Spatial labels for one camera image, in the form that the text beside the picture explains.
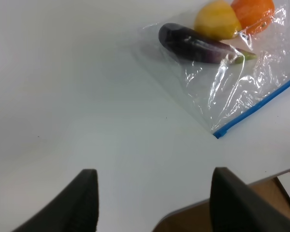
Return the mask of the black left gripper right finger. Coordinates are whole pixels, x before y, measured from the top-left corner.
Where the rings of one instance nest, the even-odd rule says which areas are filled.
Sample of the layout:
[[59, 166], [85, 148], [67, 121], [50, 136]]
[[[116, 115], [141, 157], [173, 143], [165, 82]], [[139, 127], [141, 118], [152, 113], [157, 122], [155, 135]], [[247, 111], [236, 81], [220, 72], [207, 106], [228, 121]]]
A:
[[209, 207], [214, 232], [290, 232], [290, 219], [226, 167], [214, 169]]

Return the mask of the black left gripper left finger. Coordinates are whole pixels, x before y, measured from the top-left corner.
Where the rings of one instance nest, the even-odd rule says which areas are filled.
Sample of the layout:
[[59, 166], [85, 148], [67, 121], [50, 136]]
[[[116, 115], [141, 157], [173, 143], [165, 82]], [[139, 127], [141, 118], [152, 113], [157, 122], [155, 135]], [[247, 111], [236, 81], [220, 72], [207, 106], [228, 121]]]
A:
[[99, 183], [95, 169], [83, 169], [48, 205], [15, 232], [95, 232]]

